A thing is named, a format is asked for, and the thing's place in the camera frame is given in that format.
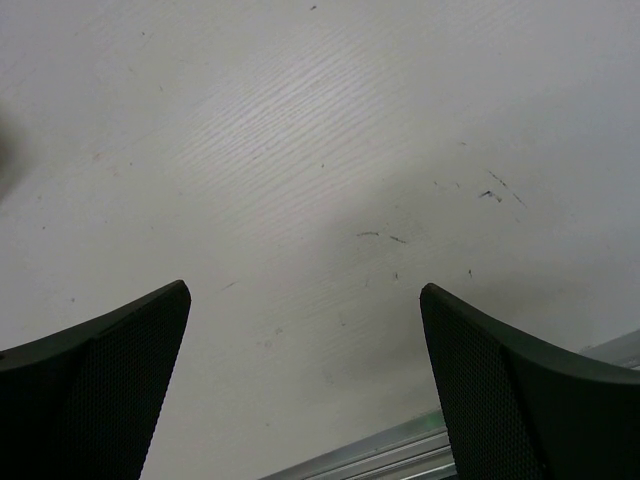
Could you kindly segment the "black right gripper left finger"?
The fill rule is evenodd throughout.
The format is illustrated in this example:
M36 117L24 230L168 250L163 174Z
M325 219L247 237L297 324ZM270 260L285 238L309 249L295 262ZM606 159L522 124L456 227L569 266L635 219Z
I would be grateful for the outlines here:
M2 351L2 478L140 478L190 305L177 280Z

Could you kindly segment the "aluminium front frame rail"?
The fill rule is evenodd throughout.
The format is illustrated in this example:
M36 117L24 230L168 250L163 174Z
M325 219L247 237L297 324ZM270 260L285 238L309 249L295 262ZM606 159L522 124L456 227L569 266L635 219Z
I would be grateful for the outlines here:
M455 479L442 412L345 445L269 476L271 479Z

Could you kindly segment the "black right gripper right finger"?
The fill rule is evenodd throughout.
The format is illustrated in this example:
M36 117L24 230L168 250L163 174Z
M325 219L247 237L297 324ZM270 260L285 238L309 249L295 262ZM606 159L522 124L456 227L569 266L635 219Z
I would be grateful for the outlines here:
M420 309L459 478L638 478L638 371L552 345L435 284Z

